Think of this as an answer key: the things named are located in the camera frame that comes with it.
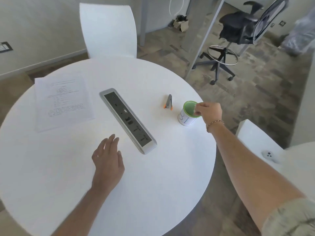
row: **patterned shirt sleeve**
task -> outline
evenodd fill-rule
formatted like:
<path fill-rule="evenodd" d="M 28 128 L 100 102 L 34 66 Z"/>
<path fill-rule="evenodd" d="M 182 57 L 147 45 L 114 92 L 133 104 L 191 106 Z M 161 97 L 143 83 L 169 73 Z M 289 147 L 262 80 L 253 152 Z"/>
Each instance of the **patterned shirt sleeve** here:
<path fill-rule="evenodd" d="M 299 198 L 284 203 L 266 219 L 262 236 L 315 236 L 315 202 Z"/>

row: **cup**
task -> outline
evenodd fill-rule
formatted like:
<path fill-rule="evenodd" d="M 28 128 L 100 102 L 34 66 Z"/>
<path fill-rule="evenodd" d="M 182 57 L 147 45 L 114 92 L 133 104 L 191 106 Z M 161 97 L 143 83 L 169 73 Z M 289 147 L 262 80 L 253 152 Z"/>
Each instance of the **cup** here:
<path fill-rule="evenodd" d="M 183 109 L 177 117 L 180 124 L 190 126 L 200 117 L 194 115 L 196 104 L 197 102 L 195 101 L 187 101 L 184 103 Z"/>

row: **gold chain bracelet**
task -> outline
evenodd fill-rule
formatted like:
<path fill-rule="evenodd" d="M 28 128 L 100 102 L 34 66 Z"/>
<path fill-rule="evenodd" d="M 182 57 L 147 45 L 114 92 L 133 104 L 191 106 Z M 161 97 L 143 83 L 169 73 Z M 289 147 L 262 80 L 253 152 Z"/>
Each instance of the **gold chain bracelet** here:
<path fill-rule="evenodd" d="M 209 123 L 208 126 L 207 126 L 207 133 L 210 133 L 208 128 L 211 126 L 212 123 L 215 123 L 215 122 L 222 122 L 224 124 L 224 122 L 222 120 L 215 120 L 215 121 Z"/>

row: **white chair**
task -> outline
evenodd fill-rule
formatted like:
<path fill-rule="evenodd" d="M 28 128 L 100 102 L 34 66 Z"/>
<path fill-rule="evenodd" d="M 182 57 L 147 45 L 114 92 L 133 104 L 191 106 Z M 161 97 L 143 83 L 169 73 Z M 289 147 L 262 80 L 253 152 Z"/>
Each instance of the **white chair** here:
<path fill-rule="evenodd" d="M 80 3 L 80 20 L 90 58 L 137 57 L 137 31 L 130 6 Z"/>
<path fill-rule="evenodd" d="M 315 142 L 282 149 L 264 131 L 248 119 L 239 124 L 238 139 L 257 157 L 291 181 L 309 198 L 315 200 Z M 271 151 L 279 160 L 274 163 L 262 156 Z"/>

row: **wall outlet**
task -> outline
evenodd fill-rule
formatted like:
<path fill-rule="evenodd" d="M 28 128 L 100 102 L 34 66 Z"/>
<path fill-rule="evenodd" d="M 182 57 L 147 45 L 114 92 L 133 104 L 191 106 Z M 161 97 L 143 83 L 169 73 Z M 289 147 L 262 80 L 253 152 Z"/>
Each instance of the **wall outlet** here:
<path fill-rule="evenodd" d="M 281 22 L 279 23 L 279 25 L 281 25 L 281 26 L 284 26 L 285 24 L 286 24 L 285 21 L 281 21 Z"/>
<path fill-rule="evenodd" d="M 0 53 L 13 50 L 12 47 L 7 42 L 0 43 Z"/>

